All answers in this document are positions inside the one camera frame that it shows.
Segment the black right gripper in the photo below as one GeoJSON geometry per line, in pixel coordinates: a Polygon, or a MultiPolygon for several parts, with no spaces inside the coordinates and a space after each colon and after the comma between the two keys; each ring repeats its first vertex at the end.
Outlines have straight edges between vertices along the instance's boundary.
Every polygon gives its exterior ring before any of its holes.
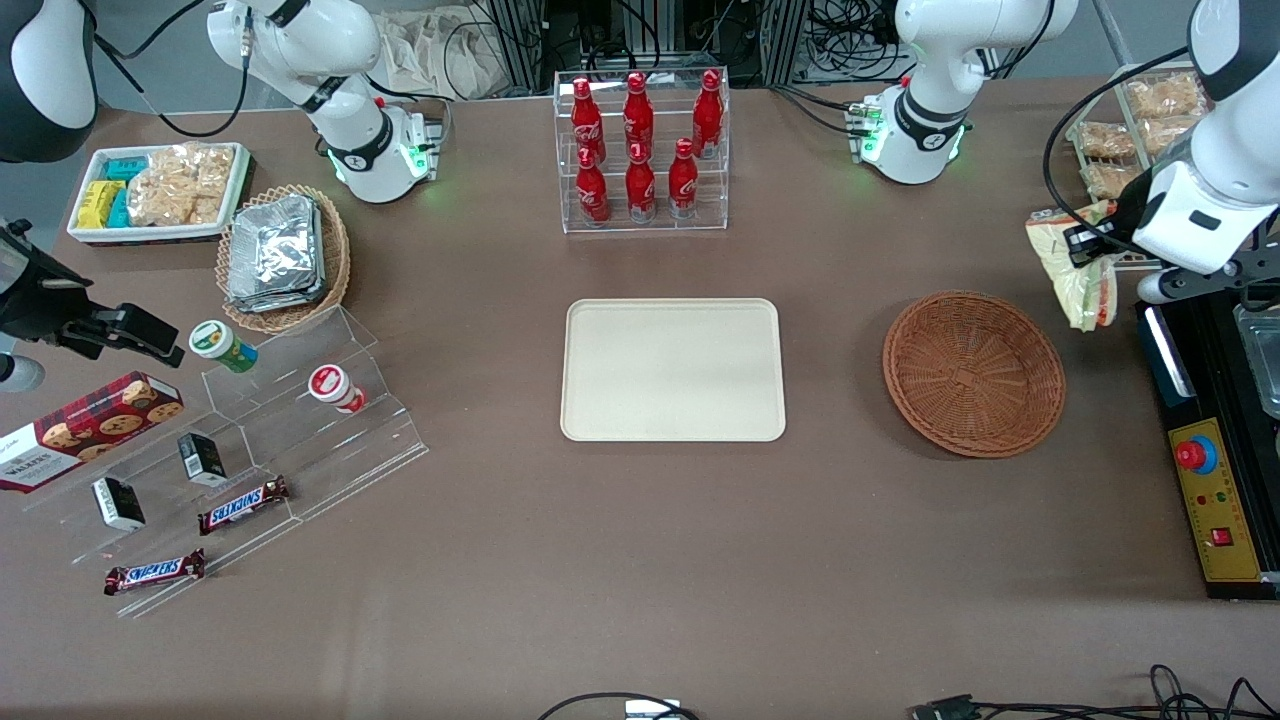
{"type": "Polygon", "coordinates": [[[178,329],[134,304],[100,307],[90,300],[92,281],[29,242],[28,220],[4,220],[1,329],[15,340],[69,348],[97,361],[105,348],[131,351],[178,368],[186,351],[178,329]],[[96,325],[77,325],[82,320],[96,325]],[[154,346],[172,346],[156,348],[154,346]]]}

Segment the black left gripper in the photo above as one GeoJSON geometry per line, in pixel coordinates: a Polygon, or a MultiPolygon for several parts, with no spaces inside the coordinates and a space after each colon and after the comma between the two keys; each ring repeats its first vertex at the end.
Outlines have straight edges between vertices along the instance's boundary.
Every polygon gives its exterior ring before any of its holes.
{"type": "Polygon", "coordinates": [[[1100,259],[1115,259],[1123,252],[1153,258],[1155,252],[1137,245],[1135,233],[1143,219],[1152,184],[1153,168],[1132,179],[1115,201],[1114,210],[1094,229],[1084,224],[1066,228],[1062,237],[1075,268],[1085,268],[1100,259]]]}

